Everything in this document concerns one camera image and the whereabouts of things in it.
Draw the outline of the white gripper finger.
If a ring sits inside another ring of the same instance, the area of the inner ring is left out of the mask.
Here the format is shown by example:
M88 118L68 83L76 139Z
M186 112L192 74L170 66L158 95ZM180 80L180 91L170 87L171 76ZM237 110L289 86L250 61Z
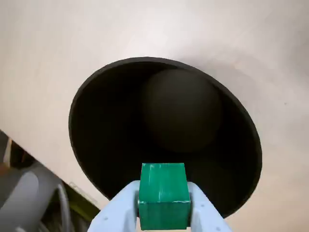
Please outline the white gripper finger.
M135 232L138 214L139 181L126 185L95 216L89 232Z
M190 228L192 232L232 232L203 191L193 182L188 182L191 198Z

